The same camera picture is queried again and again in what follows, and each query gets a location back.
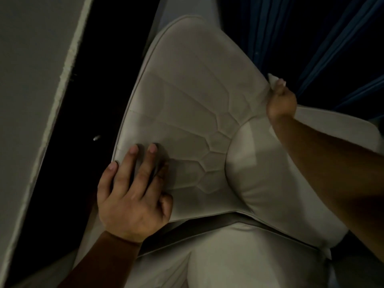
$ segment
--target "forearm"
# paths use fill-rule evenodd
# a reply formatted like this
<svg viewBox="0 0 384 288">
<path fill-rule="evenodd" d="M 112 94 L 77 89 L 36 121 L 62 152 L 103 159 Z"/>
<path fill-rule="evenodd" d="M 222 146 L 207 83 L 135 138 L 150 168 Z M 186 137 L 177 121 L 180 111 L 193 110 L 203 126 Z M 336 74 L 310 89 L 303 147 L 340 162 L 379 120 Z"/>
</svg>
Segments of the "forearm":
<svg viewBox="0 0 384 288">
<path fill-rule="evenodd" d="M 310 128 L 289 116 L 272 123 L 311 187 L 332 198 L 384 195 L 384 157 Z"/>
<path fill-rule="evenodd" d="M 103 232 L 59 288 L 123 287 L 139 250 L 140 245 Z"/>
</svg>

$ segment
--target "blue curtain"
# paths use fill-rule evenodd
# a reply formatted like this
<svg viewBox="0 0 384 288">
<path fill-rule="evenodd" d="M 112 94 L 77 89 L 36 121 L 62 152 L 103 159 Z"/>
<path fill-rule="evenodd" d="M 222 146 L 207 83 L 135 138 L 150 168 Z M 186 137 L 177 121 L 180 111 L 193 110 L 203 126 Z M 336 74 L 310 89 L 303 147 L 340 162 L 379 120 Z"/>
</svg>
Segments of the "blue curtain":
<svg viewBox="0 0 384 288">
<path fill-rule="evenodd" d="M 384 0 L 220 0 L 224 31 L 301 105 L 384 117 Z"/>
</svg>

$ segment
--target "person's right hand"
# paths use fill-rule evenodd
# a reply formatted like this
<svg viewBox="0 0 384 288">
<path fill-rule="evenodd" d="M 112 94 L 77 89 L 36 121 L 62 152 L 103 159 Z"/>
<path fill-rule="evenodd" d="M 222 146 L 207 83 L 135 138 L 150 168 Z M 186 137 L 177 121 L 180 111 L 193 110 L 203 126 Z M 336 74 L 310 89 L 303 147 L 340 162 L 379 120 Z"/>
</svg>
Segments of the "person's right hand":
<svg viewBox="0 0 384 288">
<path fill-rule="evenodd" d="M 120 167 L 116 162 L 109 164 L 98 185 L 97 201 L 100 220 L 106 231 L 129 242 L 141 244 L 169 222 L 173 198 L 161 193 L 168 164 L 163 165 L 148 186 L 155 167 L 155 144 L 149 146 L 136 178 L 129 186 L 138 151 L 137 145 L 133 145 Z"/>
<path fill-rule="evenodd" d="M 266 106 L 266 114 L 273 125 L 279 118 L 284 116 L 294 117 L 297 108 L 296 96 L 287 87 L 285 81 L 279 79 L 275 90 Z"/>
</svg>

